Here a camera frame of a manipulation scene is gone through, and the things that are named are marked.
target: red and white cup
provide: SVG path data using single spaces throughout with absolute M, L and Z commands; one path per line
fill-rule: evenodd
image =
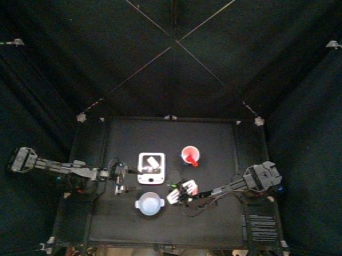
M 197 147 L 187 146 L 183 148 L 182 159 L 187 164 L 191 164 L 193 166 L 198 167 L 199 157 L 201 157 L 201 154 Z

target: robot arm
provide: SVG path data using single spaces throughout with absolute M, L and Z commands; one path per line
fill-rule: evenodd
M 75 160 L 74 163 L 60 163 L 38 157 L 34 149 L 19 148 L 10 162 L 12 172 L 27 173 L 32 169 L 50 171 L 56 175 L 75 173 L 81 177 L 97 180 L 98 169 L 90 169 L 85 162 Z
M 280 175 L 280 172 L 276 168 L 276 164 L 268 161 L 261 165 L 249 167 L 242 176 L 242 179 L 238 179 L 230 184 L 198 194 L 189 193 L 187 182 L 183 183 L 183 181 L 181 181 L 181 183 L 173 186 L 175 190 L 169 194 L 167 199 L 170 204 L 179 202 L 187 205 L 197 199 L 218 197 L 226 195 L 230 192 L 254 191 L 257 193 L 262 193 L 268 191 L 270 187 L 281 184 L 281 181 L 282 176 Z
M 12 172 L 28 173 L 34 169 L 44 171 L 58 177 L 63 190 L 78 191 L 85 194 L 101 194 L 105 191 L 105 182 L 115 181 L 115 195 L 138 190 L 138 187 L 125 185 L 126 174 L 143 174 L 134 168 L 117 162 L 110 170 L 90 168 L 83 161 L 75 160 L 73 163 L 60 163 L 38 157 L 34 149 L 22 147 L 16 150 L 8 164 Z

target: black curtain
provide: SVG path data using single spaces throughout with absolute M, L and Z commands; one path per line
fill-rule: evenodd
M 16 35 L 4 31 L 2 41 Z M 32 147 L 39 156 L 67 161 L 75 114 L 27 57 L 30 48 L 0 45 L 0 254 L 38 254 L 52 232 L 60 194 L 39 172 L 6 171 L 14 150 Z
M 294 255 L 342 254 L 342 50 L 332 49 L 269 120 L 288 192 L 281 214 Z

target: black table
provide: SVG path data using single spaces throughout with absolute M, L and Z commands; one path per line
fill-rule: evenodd
M 197 168 L 185 165 L 181 158 L 187 145 L 201 151 Z M 95 201 L 62 199 L 54 230 L 56 244 L 242 248 L 245 213 L 234 195 L 222 198 L 217 207 L 194 218 L 183 214 L 182 207 L 167 202 L 161 212 L 147 217 L 134 203 L 149 191 L 166 199 L 167 184 L 182 178 L 194 179 L 201 191 L 230 183 L 249 166 L 268 160 L 264 128 L 254 120 L 107 118 L 81 123 L 71 160 L 107 167 L 119 158 L 137 166 L 142 152 L 166 154 L 166 182 L 139 185 L 141 191 L 121 196 L 114 194 L 114 184 L 107 182 L 106 192 Z M 127 175 L 126 184 L 138 185 L 135 175 Z

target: black cable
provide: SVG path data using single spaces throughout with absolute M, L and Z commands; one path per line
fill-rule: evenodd
M 201 209 L 201 211 L 198 211 L 195 214 L 190 215 L 187 214 L 185 211 L 182 211 L 182 214 L 186 215 L 187 217 L 197 217 L 199 216 L 199 214 L 202 214 L 205 212 L 205 210 L 221 199 L 223 198 L 225 196 L 227 196 L 229 194 L 234 193 L 235 191 L 230 191 L 230 192 L 226 192 L 225 194 L 219 195 L 218 197 L 215 197 L 215 199 L 209 203 L 206 204 L 205 208 Z

